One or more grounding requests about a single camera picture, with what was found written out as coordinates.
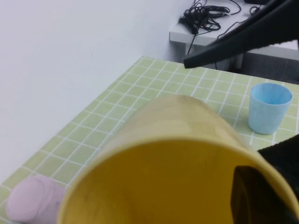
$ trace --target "green grid mat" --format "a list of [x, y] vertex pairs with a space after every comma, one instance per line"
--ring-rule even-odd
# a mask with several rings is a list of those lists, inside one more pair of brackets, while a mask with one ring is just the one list
[[[247, 124], [250, 89], [262, 82], [282, 84], [294, 95], [273, 135], [253, 133]], [[170, 94], [204, 101], [256, 150], [298, 133], [297, 85], [205, 68], [186, 70], [180, 63], [143, 57], [2, 183], [0, 224], [8, 220], [5, 200], [19, 181], [42, 174], [68, 187], [136, 110], [157, 96]]]

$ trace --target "white wall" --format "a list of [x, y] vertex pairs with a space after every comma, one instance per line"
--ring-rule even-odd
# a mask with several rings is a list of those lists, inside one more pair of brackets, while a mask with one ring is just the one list
[[0, 182], [139, 57], [174, 59], [192, 0], [0, 0]]

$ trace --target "light blue paper cup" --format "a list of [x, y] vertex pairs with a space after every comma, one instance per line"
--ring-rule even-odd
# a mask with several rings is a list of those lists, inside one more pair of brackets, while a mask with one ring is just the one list
[[252, 87], [249, 126], [260, 134], [272, 134], [280, 126], [293, 95], [282, 85], [261, 83]]

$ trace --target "pink object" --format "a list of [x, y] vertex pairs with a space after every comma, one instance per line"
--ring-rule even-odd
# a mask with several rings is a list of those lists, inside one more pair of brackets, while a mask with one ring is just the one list
[[24, 224], [56, 224], [65, 189], [50, 178], [36, 175], [21, 181], [6, 202], [7, 216]]

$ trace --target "yellow cup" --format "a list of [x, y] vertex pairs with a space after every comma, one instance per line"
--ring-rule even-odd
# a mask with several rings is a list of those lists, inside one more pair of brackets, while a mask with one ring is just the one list
[[187, 96], [157, 98], [74, 181], [58, 224], [232, 224], [237, 166], [258, 170], [299, 217], [284, 178], [209, 107]]

